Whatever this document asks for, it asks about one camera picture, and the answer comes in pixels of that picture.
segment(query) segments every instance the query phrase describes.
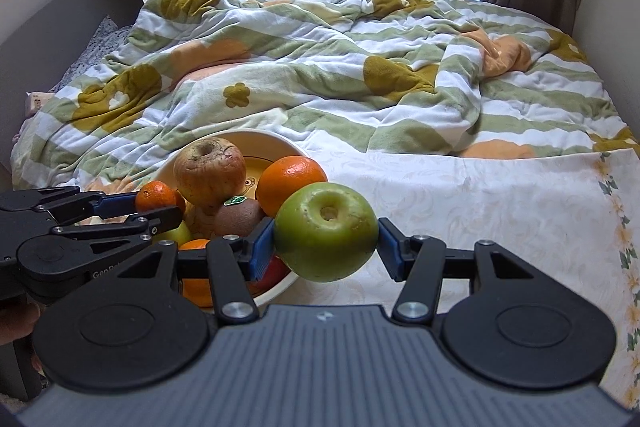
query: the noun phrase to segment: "silver bolt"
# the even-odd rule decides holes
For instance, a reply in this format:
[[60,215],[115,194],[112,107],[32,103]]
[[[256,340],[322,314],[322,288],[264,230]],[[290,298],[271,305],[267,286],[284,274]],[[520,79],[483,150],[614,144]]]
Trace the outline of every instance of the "silver bolt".
[[230,319],[245,319],[254,312],[254,309],[246,302],[234,301],[222,306],[222,312]]
[[422,302],[403,302],[396,308],[398,314],[406,319],[420,319],[429,313],[429,307]]

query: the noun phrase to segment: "bowl rim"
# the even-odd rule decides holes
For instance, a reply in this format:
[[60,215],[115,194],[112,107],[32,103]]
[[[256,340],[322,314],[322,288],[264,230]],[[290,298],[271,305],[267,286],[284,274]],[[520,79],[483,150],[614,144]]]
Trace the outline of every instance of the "bowl rim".
[[[298,152],[299,156],[306,156],[307,158],[309,158],[309,155],[308,155],[308,153],[306,153],[305,150],[303,150],[298,145],[293,143],[286,136],[282,136],[280,134],[274,133],[273,131],[268,131],[268,130],[264,130],[264,129],[250,129],[250,128],[226,129],[224,131],[216,131],[216,132],[207,134],[205,136],[202,136],[202,137],[196,138],[196,139],[199,140],[199,139],[208,138],[208,137],[211,137],[211,136],[221,136],[221,135],[224,135],[224,134],[231,134],[231,133],[262,134],[262,135],[265,135],[265,136],[271,136],[272,138],[275,138],[276,140],[280,140],[282,142],[285,142],[292,149],[296,150]],[[177,153],[180,152],[180,150],[182,150],[182,148],[180,148],[177,151],[175,151],[174,155],[177,155]],[[255,305],[258,306],[258,308],[261,308],[261,307],[267,305],[274,298],[276,298],[277,296],[279,296],[282,293],[284,293],[296,280],[298,280],[298,275],[296,273],[294,273],[293,271],[289,272],[274,287],[272,287],[272,288],[268,289],[266,292],[261,293],[260,295],[256,296],[254,298]]]

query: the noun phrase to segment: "orange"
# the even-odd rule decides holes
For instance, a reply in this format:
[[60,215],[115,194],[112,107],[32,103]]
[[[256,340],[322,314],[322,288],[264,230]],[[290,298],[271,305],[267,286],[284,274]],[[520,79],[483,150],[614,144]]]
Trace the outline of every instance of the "orange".
[[[209,239],[193,239],[182,245],[180,250],[205,248]],[[211,286],[209,279],[182,279],[182,296],[200,308],[211,308]]]
[[327,181],[318,162],[306,156],[285,156],[269,165],[255,187],[255,199],[264,213],[276,217],[282,204],[297,190]]
[[142,185],[136,195],[136,211],[148,212],[156,208],[166,206],[178,206],[184,214],[186,204],[180,192],[173,190],[169,185],[154,181]]

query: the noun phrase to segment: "fruit bowl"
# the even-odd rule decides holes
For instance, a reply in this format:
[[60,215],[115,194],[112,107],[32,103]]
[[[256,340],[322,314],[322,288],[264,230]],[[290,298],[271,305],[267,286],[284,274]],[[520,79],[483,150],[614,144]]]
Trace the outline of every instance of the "fruit bowl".
[[[286,138],[270,131],[257,129],[238,129],[233,131],[222,131],[209,136],[218,136],[233,143],[244,156],[246,163],[246,182],[244,194],[248,198],[254,197],[255,186],[262,172],[274,161],[284,156],[308,156],[300,147],[296,146]],[[174,177],[174,161],[179,151],[176,151],[164,165],[156,172],[156,180],[176,187]],[[264,293],[255,296],[255,303],[258,307],[265,306],[278,295],[291,286],[298,276],[289,272],[284,279]]]

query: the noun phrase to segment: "patterned pillow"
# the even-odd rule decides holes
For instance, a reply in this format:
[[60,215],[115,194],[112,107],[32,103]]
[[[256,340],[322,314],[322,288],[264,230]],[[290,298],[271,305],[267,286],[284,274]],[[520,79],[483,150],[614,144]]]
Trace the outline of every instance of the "patterned pillow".
[[71,82],[76,76],[99,64],[105,55],[116,51],[129,35],[131,26],[118,29],[118,25],[109,16],[105,17],[94,36],[87,44],[86,49],[73,64],[66,70],[62,79],[49,92],[58,92]]

